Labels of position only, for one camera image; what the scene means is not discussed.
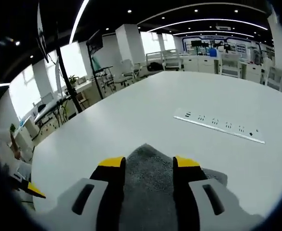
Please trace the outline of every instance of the white desk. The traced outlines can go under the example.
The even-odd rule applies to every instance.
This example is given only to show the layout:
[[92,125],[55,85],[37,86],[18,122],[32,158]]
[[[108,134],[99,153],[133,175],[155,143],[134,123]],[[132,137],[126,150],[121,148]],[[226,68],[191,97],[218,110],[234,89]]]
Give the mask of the white desk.
[[[174,119],[179,107],[256,124],[266,144]],[[32,181],[47,197],[34,198],[36,211],[53,208],[101,160],[144,143],[227,174],[250,214],[266,216],[282,196],[282,93],[228,76],[161,72],[96,103],[36,147]]]

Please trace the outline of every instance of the power strip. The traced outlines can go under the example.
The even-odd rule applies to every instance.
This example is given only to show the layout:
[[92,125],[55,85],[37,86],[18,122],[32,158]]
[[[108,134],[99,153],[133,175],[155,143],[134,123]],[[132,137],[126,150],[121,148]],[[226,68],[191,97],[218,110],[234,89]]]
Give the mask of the power strip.
[[174,118],[265,144],[259,129],[252,128],[244,124],[234,124],[231,121],[226,121],[222,118],[196,114],[193,113],[193,110],[186,110],[182,108],[175,111]]

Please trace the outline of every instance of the black slot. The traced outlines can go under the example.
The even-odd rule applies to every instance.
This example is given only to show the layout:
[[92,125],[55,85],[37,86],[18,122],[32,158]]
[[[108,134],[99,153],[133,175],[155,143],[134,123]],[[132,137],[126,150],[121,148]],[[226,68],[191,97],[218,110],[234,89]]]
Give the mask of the black slot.
[[208,196],[210,203],[212,204],[215,215],[223,213],[224,207],[212,186],[210,184],[206,184],[203,185],[203,188]]
[[82,189],[81,193],[79,194],[78,198],[76,199],[75,203],[72,206],[72,211],[78,215],[81,215],[83,209],[85,207],[86,201],[91,194],[94,186],[92,184],[87,184]]

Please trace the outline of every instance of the white cabinet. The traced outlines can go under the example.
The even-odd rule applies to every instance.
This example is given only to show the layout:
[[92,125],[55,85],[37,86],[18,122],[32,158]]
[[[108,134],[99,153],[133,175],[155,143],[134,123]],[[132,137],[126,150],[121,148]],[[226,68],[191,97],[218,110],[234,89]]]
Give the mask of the white cabinet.
[[247,64],[246,80],[260,83],[262,67],[255,64]]
[[183,65],[185,71],[199,71],[198,59],[196,58],[183,58]]
[[199,72],[215,73],[215,61],[211,58],[199,58]]

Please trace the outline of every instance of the black pole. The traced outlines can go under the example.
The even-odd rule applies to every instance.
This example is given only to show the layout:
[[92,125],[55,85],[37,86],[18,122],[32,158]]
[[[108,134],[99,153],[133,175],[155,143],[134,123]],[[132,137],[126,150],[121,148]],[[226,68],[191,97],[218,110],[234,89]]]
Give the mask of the black pole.
[[59,46],[59,42],[58,42],[58,31],[57,31],[57,29],[58,29],[58,27],[57,27],[57,23],[56,23],[55,46],[56,46],[56,54],[58,56],[60,70],[61,70],[61,72],[63,74],[63,78],[64,78],[64,81],[66,83],[67,90],[68,90],[68,92],[69,92],[69,94],[70,94],[70,96],[72,98],[72,101],[73,101],[75,107],[77,108],[78,113],[81,113],[82,112],[82,108],[79,105],[79,102],[78,102],[77,97],[76,97],[77,92],[70,85],[70,82],[69,82],[69,79],[68,79],[68,76],[67,76],[67,73],[66,73],[66,69],[65,69],[65,66],[64,66],[63,58],[62,58],[62,53],[60,52],[60,46]]
[[92,61],[92,55],[91,55],[91,52],[90,52],[89,47],[88,47],[87,44],[86,44],[86,46],[87,46],[87,51],[88,51],[88,55],[89,55],[89,60],[91,62],[91,68],[92,68],[92,72],[93,72],[93,76],[94,76],[94,81],[96,82],[96,86],[98,88],[98,92],[99,92],[100,98],[103,99],[103,95],[102,95],[101,89],[99,87],[99,83],[98,83],[98,80],[97,80],[97,77],[96,77],[96,73],[95,73],[95,70],[94,70],[94,64],[93,64],[93,61]]

